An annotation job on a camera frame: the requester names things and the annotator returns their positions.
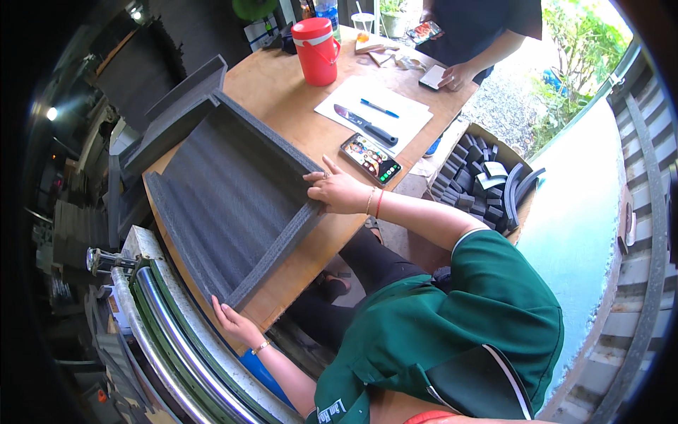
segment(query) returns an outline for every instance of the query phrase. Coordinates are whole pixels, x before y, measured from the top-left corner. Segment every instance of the woman's hand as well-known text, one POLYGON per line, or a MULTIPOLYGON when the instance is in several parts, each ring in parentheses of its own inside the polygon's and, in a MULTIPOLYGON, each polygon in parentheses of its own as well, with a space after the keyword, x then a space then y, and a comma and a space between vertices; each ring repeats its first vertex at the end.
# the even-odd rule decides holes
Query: woman's hand
POLYGON ((443 80, 438 84, 438 88, 446 85, 453 92, 459 91, 466 84, 473 81, 478 72, 470 62, 456 64, 445 69, 443 80))
POLYGON ((365 213, 372 187, 359 182, 342 171, 329 157, 323 155, 330 172, 311 172, 304 175, 306 181, 313 181, 308 189, 311 199, 324 201, 326 212, 334 214, 365 213))
POLYGON ((241 316, 225 303, 219 305, 219 300, 214 295, 212 295, 212 306, 221 327, 234 339, 249 346, 250 349, 256 349, 266 341, 252 321, 241 316))

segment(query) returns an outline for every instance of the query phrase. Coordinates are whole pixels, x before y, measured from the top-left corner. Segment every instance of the gravel ground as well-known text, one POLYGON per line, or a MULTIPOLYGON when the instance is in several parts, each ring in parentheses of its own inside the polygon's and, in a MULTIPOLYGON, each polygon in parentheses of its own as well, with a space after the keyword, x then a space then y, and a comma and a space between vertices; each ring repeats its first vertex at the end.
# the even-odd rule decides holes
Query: gravel ground
MULTIPOLYGON (((404 10, 407 29, 419 25, 421 0, 406 0, 404 10)), ((407 35, 393 40, 415 46, 407 35)), ((526 39, 517 52, 494 67, 466 103, 459 119, 478 123, 524 157, 532 141, 531 126, 544 109, 532 94, 532 77, 541 76, 554 60, 554 54, 555 46, 549 41, 526 39)))

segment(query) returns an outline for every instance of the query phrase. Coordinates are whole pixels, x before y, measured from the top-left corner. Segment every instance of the water bottle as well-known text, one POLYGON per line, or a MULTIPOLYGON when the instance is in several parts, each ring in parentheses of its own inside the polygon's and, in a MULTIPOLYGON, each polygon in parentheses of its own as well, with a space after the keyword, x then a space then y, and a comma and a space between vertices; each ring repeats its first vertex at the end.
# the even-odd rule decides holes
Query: water bottle
POLYGON ((315 15, 318 18, 327 18, 332 22, 334 38, 341 43, 339 35, 339 13, 337 12, 337 0, 315 0, 315 15))

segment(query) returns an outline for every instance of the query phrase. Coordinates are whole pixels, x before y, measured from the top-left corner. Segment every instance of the green shirt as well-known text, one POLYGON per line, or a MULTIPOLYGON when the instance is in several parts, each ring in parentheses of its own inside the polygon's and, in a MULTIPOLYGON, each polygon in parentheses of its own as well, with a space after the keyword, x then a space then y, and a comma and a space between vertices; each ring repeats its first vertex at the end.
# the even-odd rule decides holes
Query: green shirt
POLYGON ((318 380, 307 423, 369 423, 366 386, 437 403, 425 371, 482 344, 499 349, 541 407, 563 345, 558 301, 496 231, 472 231, 451 259, 454 289, 429 275, 395 282, 360 306, 336 359, 318 380))

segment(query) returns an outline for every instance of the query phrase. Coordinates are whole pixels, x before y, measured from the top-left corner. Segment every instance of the gold bracelet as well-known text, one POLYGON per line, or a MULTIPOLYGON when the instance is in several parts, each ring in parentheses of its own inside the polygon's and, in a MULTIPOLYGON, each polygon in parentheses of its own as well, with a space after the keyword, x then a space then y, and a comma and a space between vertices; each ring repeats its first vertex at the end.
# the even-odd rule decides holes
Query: gold bracelet
POLYGON ((252 350, 252 355, 256 355, 257 353, 261 352, 261 349, 264 349, 266 346, 270 345, 270 343, 271 343, 271 340, 270 340, 270 339, 269 339, 269 340, 266 340, 265 342, 263 342, 262 344, 260 344, 259 347, 257 347, 256 349, 253 349, 253 350, 252 350))
POLYGON ((365 209, 366 214, 370 214, 370 203, 372 203, 372 196, 374 196, 374 192, 376 191, 377 186, 372 187, 372 192, 370 193, 370 198, 367 200, 367 208, 365 209))

